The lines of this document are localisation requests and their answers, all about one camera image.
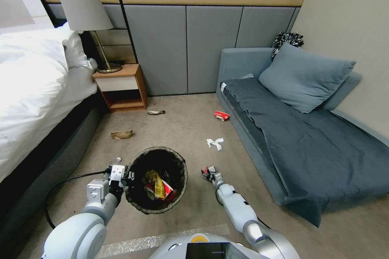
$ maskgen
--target gray wall panel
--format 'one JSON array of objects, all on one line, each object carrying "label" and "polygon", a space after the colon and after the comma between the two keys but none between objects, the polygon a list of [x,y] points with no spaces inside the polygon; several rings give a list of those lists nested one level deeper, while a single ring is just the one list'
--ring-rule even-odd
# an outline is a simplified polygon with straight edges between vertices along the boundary
[{"label": "gray wall panel", "polygon": [[124,7],[148,94],[187,93],[185,6]]},{"label": "gray wall panel", "polygon": [[236,47],[270,47],[286,32],[294,7],[244,7]]},{"label": "gray wall panel", "polygon": [[[58,19],[66,19],[61,3],[49,4],[49,8]],[[104,4],[105,11],[112,22],[113,28],[127,29],[120,4]]]},{"label": "gray wall panel", "polygon": [[288,32],[288,33],[291,32],[293,24],[295,23],[297,15],[299,14],[299,11],[300,11],[300,7],[296,7],[295,11],[293,12],[291,22],[289,23],[289,26],[288,26],[288,29],[286,30],[286,32]]},{"label": "gray wall panel", "polygon": [[243,7],[188,6],[188,93],[214,92],[220,53],[235,47]]}]

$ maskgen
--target dark gray blanket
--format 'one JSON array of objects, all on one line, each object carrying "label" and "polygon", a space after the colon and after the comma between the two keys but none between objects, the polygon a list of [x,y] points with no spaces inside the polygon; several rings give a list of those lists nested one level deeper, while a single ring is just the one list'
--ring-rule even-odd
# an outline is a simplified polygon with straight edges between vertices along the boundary
[{"label": "dark gray blanket", "polygon": [[225,83],[262,129],[293,212],[318,227],[329,204],[353,205],[389,192],[389,148],[376,138],[323,108],[302,114],[256,79]]}]

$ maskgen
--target black and white cloth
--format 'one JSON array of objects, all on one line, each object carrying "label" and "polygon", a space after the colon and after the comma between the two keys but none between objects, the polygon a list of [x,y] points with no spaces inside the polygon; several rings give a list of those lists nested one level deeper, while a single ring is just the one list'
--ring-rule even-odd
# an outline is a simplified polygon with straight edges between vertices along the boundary
[{"label": "black and white cloth", "polygon": [[274,59],[282,45],[287,42],[288,44],[291,44],[294,47],[301,47],[304,44],[303,40],[304,36],[297,33],[285,33],[280,32],[276,39],[273,41],[273,44],[271,47],[273,48],[273,53],[271,54],[271,59]]}]

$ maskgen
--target beige carpet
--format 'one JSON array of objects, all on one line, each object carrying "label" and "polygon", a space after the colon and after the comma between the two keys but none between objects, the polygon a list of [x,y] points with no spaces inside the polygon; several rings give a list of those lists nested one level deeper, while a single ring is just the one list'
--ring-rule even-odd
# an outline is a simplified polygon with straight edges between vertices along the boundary
[{"label": "beige carpet", "polygon": [[[388,198],[324,214],[318,229],[274,204],[233,126],[213,116],[215,110],[222,110],[215,94],[155,97],[149,102],[150,110],[166,110],[166,114],[151,116],[145,111],[107,114],[73,175],[103,170],[116,157],[128,163],[145,148],[166,146],[186,160],[188,188],[175,208],[159,215],[145,215],[123,199],[107,227],[105,244],[208,227],[218,231],[228,228],[231,240],[247,246],[217,203],[214,188],[201,177],[201,168],[216,165],[257,215],[290,240],[302,259],[389,258]],[[111,131],[127,129],[136,133],[130,139],[116,141],[109,137]],[[214,146],[209,149],[207,138],[224,138],[222,151],[218,152]],[[83,208],[85,187],[91,179],[68,182],[51,199],[55,224]],[[43,211],[39,210],[2,252],[2,257],[39,258],[49,232]],[[148,258],[154,250],[126,251],[110,258]]]}]

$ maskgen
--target wooden nightstand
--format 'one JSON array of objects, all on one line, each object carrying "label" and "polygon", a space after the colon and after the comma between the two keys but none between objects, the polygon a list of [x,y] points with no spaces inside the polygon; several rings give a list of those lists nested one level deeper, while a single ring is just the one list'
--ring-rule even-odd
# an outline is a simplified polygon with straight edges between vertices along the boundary
[{"label": "wooden nightstand", "polygon": [[147,108],[147,91],[139,64],[123,65],[114,73],[96,72],[93,79],[111,112]]}]

